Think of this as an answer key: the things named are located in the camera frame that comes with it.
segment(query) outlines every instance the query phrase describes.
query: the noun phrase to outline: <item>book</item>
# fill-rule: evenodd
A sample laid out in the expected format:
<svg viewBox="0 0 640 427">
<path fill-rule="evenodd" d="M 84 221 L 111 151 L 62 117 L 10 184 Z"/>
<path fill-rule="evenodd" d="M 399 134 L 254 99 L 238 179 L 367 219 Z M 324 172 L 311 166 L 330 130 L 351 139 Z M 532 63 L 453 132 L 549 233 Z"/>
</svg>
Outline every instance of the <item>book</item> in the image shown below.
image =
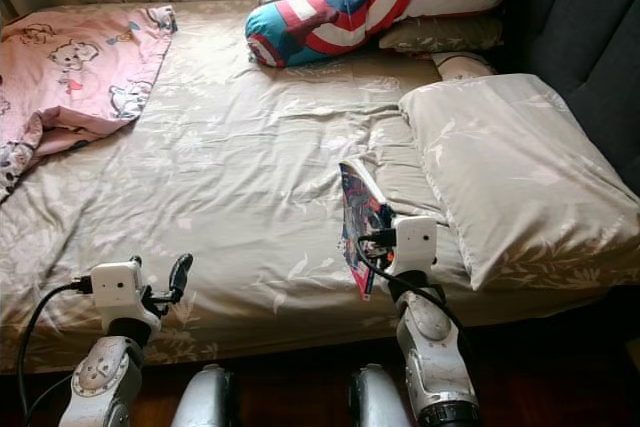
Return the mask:
<svg viewBox="0 0 640 427">
<path fill-rule="evenodd" d="M 361 259 L 356 243 L 363 235 L 391 228 L 394 213 L 361 160 L 340 162 L 340 173 L 344 208 L 341 239 L 343 254 L 358 285 L 360 295 L 364 300 L 369 300 L 373 291 L 375 273 Z M 384 255 L 385 252 L 376 252 L 376 256 Z"/>
</svg>

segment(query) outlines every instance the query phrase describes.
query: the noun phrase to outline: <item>mattress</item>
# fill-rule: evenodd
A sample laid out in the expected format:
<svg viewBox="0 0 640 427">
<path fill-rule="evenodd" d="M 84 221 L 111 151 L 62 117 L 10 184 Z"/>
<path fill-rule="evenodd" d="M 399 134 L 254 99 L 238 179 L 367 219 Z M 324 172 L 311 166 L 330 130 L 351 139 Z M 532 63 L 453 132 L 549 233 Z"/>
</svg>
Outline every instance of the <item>mattress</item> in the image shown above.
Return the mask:
<svg viewBox="0 0 640 427">
<path fill-rule="evenodd" d="M 195 257 L 183 301 L 147 347 L 152 364 L 211 360 L 393 335 L 386 286 L 360 300 L 338 240 L 338 162 L 363 156 L 394 209 L 442 219 L 397 102 L 439 80 L 433 63 L 364 49 L 272 69 L 250 61 L 250 2 L 175 6 L 179 32 L 141 119 L 49 158 L 0 206 L 0 370 L 37 301 L 102 262 L 140 255 L 154 289 Z M 92 12 L 127 6 L 67 7 Z M 432 280 L 467 325 L 545 316 L 602 291 L 474 292 L 438 231 Z M 28 370 L 76 365 L 100 334 L 90 297 L 41 316 Z"/>
</svg>

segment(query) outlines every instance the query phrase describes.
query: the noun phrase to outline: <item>colorful book cover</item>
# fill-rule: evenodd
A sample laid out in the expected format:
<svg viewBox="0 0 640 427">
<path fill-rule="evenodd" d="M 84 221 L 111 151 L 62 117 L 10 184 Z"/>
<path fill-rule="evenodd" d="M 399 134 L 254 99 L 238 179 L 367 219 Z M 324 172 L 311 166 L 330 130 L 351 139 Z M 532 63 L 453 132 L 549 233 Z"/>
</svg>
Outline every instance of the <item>colorful book cover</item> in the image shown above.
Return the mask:
<svg viewBox="0 0 640 427">
<path fill-rule="evenodd" d="M 390 228 L 393 211 L 362 161 L 340 162 L 340 173 L 344 207 L 343 254 L 362 298 L 369 300 L 375 274 L 358 255 L 356 242 L 362 235 Z"/>
</svg>

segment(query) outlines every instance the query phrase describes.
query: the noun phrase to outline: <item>wooden floor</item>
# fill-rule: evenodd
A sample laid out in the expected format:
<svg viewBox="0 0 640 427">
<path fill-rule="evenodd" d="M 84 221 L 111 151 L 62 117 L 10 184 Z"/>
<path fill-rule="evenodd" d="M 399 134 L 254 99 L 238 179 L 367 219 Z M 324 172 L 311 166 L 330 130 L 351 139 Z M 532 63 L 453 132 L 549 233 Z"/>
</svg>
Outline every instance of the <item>wooden floor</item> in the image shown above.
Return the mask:
<svg viewBox="0 0 640 427">
<path fill-rule="evenodd" d="M 469 331 L 486 427 L 640 426 L 640 375 L 613 339 L 616 328 L 588 320 L 579 327 L 531 321 Z M 383 364 L 402 382 L 404 364 L 394 339 L 221 364 L 237 375 L 245 427 L 347 427 L 349 377 L 368 362 Z M 132 425 L 169 426 L 182 390 L 201 367 L 146 368 Z M 30 398 L 58 378 L 30 376 Z M 15 378 L 0 378 L 0 387 L 0 426 L 19 426 Z M 65 398 L 64 389 L 53 395 L 32 425 L 57 425 Z"/>
</svg>

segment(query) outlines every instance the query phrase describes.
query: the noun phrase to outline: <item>dark gray headboard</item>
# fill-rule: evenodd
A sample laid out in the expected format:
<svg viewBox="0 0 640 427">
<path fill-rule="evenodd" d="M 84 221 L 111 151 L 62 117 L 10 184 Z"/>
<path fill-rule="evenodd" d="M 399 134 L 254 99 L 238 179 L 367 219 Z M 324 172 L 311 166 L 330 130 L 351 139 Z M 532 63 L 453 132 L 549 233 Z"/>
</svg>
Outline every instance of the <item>dark gray headboard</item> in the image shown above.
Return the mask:
<svg viewBox="0 0 640 427">
<path fill-rule="evenodd" d="M 503 71 L 556 89 L 640 194 L 640 0 L 507 0 Z"/>
</svg>

